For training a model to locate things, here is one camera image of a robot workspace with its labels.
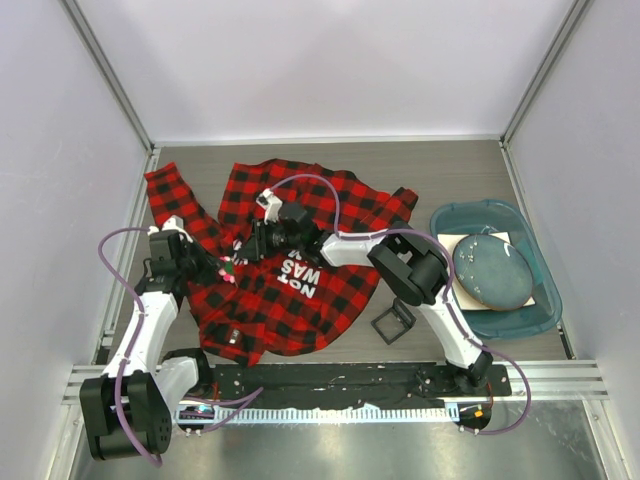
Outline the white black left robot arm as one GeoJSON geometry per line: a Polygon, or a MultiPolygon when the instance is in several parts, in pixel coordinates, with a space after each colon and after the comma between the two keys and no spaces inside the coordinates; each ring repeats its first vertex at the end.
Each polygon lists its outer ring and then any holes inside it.
{"type": "Polygon", "coordinates": [[[189,283],[215,280],[222,264],[171,222],[146,233],[150,257],[139,282],[113,274],[133,301],[129,325],[102,373],[83,381],[79,401],[94,459],[141,456],[161,467],[173,412],[186,395],[205,397],[213,375],[199,349],[167,360],[160,351],[189,283]]]}

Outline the pink white flower brooch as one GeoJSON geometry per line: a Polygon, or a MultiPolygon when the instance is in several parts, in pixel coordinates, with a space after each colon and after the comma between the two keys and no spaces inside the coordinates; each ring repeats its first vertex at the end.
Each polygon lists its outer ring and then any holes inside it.
{"type": "Polygon", "coordinates": [[[224,282],[235,284],[234,262],[231,257],[223,256],[218,260],[218,275],[224,282]]]}

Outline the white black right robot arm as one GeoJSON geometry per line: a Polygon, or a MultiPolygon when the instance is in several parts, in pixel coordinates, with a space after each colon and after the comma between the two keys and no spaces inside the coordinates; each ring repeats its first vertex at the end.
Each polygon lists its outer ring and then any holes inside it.
{"type": "Polygon", "coordinates": [[[264,216],[253,222],[240,257],[255,262],[289,249],[319,267],[375,269],[397,299],[426,318],[443,347],[455,389],[472,395],[487,384],[493,356],[469,332],[452,295],[448,258],[435,240],[402,221],[374,232],[330,232],[297,203],[261,195],[257,204],[264,216]]]}

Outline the red black plaid shirt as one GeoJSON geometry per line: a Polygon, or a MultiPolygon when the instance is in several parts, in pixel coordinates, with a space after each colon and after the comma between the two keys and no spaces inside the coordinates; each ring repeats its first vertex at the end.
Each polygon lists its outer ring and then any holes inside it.
{"type": "MultiPolygon", "coordinates": [[[[257,196],[272,187],[285,202],[300,204],[321,229],[366,233],[410,220],[417,194],[400,187],[378,191],[354,173],[319,164],[267,160],[233,166],[218,216],[212,218],[170,163],[145,176],[154,221],[172,216],[216,257],[234,257],[263,216],[257,196]]],[[[372,268],[324,269],[295,250],[258,263],[234,261],[233,282],[190,284],[188,301],[203,350],[250,367],[271,352],[312,353],[342,335],[363,312],[380,281],[372,268]]]]}

